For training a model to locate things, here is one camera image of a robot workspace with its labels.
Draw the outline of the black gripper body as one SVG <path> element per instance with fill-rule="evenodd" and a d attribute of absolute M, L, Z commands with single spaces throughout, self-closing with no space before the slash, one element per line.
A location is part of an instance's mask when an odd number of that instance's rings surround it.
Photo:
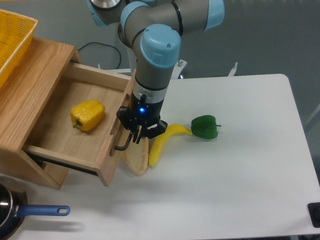
<path fill-rule="evenodd" d="M 136 129 L 137 126 L 164 129 L 164 123 L 161 121 L 160 112 L 164 100 L 157 103 L 147 102 L 145 94 L 137 98 L 133 93 L 130 98 L 127 114 L 127 129 Z"/>

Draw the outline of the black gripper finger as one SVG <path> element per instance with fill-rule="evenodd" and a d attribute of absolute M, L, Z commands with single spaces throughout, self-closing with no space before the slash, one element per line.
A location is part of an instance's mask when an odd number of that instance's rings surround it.
<path fill-rule="evenodd" d="M 136 143 L 139 144 L 141 139 L 145 139 L 145 138 L 152 139 L 163 134 L 166 131 L 167 126 L 168 126 L 168 123 L 163 120 L 160 120 L 154 127 L 151 127 L 151 128 L 148 128 L 147 124 L 144 123 L 141 126 L 141 130 L 137 137 Z"/>
<path fill-rule="evenodd" d="M 123 127 L 126 130 L 130 130 L 130 132 L 133 134 L 133 142 L 139 143 L 140 137 L 139 137 L 139 122 L 138 118 L 135 114 L 133 114 L 128 106 L 121 106 L 117 113 L 117 118 L 122 123 Z"/>

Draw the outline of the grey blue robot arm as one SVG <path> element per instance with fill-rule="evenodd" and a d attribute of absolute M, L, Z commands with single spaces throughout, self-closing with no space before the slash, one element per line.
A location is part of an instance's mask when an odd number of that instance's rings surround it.
<path fill-rule="evenodd" d="M 119 38 L 132 49 L 136 67 L 128 106 L 117 118 L 129 131 L 128 143 L 152 139 L 166 131 L 161 108 L 176 63 L 182 36 L 220 25 L 225 17 L 222 0 L 89 0 L 97 25 L 119 23 Z"/>

